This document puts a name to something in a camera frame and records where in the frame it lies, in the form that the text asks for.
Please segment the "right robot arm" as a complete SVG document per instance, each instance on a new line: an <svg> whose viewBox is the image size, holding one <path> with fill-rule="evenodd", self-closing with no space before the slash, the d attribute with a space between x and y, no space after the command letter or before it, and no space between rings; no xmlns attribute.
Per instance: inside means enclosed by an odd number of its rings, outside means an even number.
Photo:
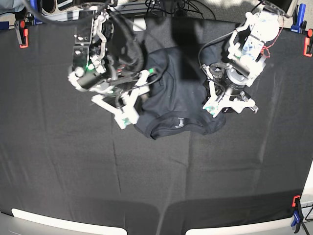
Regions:
<svg viewBox="0 0 313 235"><path fill-rule="evenodd" d="M129 27L111 8L115 0L76 0L81 7L78 18L87 20L76 27L73 61L68 81L78 91L95 95L92 102L114 115L116 120L136 123L138 98L149 91L149 72L143 68L142 49ZM119 26L134 57L120 50L109 51L115 27Z"/></svg>

